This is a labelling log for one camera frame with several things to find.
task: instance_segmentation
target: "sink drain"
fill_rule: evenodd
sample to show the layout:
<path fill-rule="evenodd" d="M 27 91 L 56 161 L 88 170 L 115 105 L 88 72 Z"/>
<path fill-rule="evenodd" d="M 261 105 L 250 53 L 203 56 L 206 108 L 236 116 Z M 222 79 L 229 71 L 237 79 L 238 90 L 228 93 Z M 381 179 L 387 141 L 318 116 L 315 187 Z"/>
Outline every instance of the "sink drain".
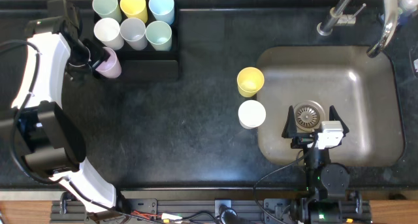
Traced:
<path fill-rule="evenodd" d="M 325 112 L 321 105 L 314 101 L 305 101 L 295 107 L 295 117 L 298 128 L 311 131 L 324 120 Z"/>

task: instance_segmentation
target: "white cup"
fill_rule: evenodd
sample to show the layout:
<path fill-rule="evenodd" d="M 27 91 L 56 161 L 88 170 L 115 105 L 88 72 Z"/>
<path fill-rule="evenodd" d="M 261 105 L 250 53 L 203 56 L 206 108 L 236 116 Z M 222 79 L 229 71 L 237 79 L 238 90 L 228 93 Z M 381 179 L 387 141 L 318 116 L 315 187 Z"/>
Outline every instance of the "white cup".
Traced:
<path fill-rule="evenodd" d="M 120 25 L 120 35 L 135 50 L 143 50 L 147 46 L 145 30 L 144 22 L 138 18 L 128 18 Z"/>
<path fill-rule="evenodd" d="M 243 128 L 253 129 L 266 120 L 266 109 L 258 101 L 244 101 L 238 109 L 238 118 Z"/>
<path fill-rule="evenodd" d="M 122 21 L 118 0 L 93 0 L 93 10 L 101 18 L 113 18 L 118 23 Z"/>
<path fill-rule="evenodd" d="M 122 68 L 120 66 L 118 57 L 113 51 L 113 49 L 108 47 L 103 47 L 106 50 L 110 57 L 102 62 L 97 68 L 96 71 L 99 72 L 101 75 L 107 78 L 117 78 L 122 73 Z"/>
<path fill-rule="evenodd" d="M 170 51 L 172 31 L 169 24 L 162 21 L 152 22 L 146 28 L 146 39 L 157 51 Z"/>
<path fill-rule="evenodd" d="M 157 21 L 174 22 L 174 0 L 150 0 L 148 6 Z"/>
<path fill-rule="evenodd" d="M 94 35 L 104 45 L 113 50 L 119 50 L 123 47 L 119 23 L 113 18 L 100 19 L 94 26 Z"/>

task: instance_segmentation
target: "plastic cup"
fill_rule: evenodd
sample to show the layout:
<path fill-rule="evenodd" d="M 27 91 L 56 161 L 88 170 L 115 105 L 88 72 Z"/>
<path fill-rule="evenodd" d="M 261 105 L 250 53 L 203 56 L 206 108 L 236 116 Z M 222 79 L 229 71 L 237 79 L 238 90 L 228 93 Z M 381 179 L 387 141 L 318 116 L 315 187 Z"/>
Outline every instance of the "plastic cup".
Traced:
<path fill-rule="evenodd" d="M 120 8 L 128 18 L 139 18 L 144 23 L 148 21 L 145 0 L 120 0 Z"/>
<path fill-rule="evenodd" d="M 119 23 L 113 18 L 100 19 L 94 26 L 94 35 L 104 45 L 113 50 L 119 50 L 123 47 Z"/>
<path fill-rule="evenodd" d="M 238 109 L 238 118 L 243 128 L 253 129 L 266 120 L 266 109 L 257 101 L 248 100 L 243 102 Z"/>
<path fill-rule="evenodd" d="M 145 30 L 144 22 L 138 18 L 128 18 L 120 25 L 120 35 L 135 50 L 143 50 L 147 46 Z"/>
<path fill-rule="evenodd" d="M 169 51 L 171 49 L 171 27 L 162 21 L 152 22 L 146 28 L 146 39 L 157 51 Z"/>
<path fill-rule="evenodd" d="M 264 75 L 255 67 L 246 67 L 240 71 L 236 82 L 238 91 L 243 97 L 252 97 L 264 85 Z"/>
<path fill-rule="evenodd" d="M 118 0 L 93 0 L 93 10 L 101 18 L 113 18 L 118 23 L 122 21 Z"/>
<path fill-rule="evenodd" d="M 108 47 L 103 48 L 110 54 L 110 57 L 106 61 L 102 62 L 96 68 L 96 71 L 104 77 L 117 78 L 122 73 L 122 68 L 120 66 L 118 57 L 113 49 Z"/>
<path fill-rule="evenodd" d="M 148 4 L 157 21 L 174 22 L 174 0 L 150 0 Z"/>

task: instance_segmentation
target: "faucet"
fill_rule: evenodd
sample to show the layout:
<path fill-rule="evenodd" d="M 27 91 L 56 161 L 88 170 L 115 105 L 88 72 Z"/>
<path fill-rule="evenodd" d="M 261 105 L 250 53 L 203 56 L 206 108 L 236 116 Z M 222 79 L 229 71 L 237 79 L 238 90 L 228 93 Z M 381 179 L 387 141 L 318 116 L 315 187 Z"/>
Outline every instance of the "faucet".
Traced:
<path fill-rule="evenodd" d="M 344 17 L 343 11 L 350 1 L 351 0 L 340 0 L 334 8 L 330 9 L 329 15 L 325 21 L 319 23 L 317 26 L 317 31 L 320 35 L 330 35 L 332 28 L 335 25 L 353 25 L 355 23 L 356 15 L 358 15 L 366 5 L 363 5 L 354 15 L 346 15 Z M 385 49 L 396 30 L 398 22 L 398 0 L 383 0 L 383 2 L 385 3 L 385 24 L 383 25 L 383 32 L 377 43 L 367 49 L 367 55 L 369 57 L 376 57 L 383 49 Z"/>

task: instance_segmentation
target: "wooden surface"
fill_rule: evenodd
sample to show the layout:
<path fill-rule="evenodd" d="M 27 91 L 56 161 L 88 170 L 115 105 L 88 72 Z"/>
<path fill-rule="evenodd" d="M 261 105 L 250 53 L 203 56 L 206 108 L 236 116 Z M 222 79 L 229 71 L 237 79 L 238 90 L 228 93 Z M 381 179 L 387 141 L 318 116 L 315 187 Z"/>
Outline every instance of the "wooden surface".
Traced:
<path fill-rule="evenodd" d="M 51 201 L 0 201 L 5 224 L 48 224 Z M 373 223 L 418 223 L 418 200 L 371 201 Z"/>

